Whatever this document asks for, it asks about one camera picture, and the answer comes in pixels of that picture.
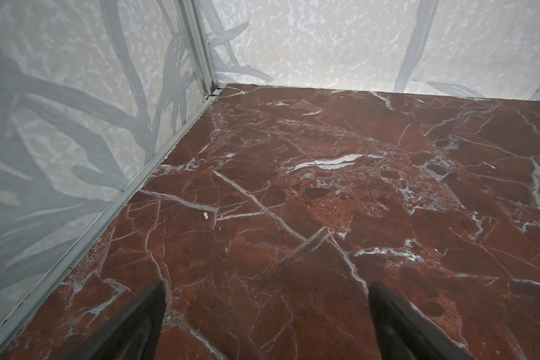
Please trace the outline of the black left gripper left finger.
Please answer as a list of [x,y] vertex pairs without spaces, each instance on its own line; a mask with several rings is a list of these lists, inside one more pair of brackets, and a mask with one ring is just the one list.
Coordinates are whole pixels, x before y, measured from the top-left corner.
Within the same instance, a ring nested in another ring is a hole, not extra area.
[[148,286],[69,354],[68,359],[153,359],[166,309],[162,281]]

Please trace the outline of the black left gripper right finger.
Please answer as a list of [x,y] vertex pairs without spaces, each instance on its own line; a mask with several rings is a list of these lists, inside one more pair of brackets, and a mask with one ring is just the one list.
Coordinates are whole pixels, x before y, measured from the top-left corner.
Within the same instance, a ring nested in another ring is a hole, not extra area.
[[383,359],[472,358],[383,283],[370,285],[368,303]]

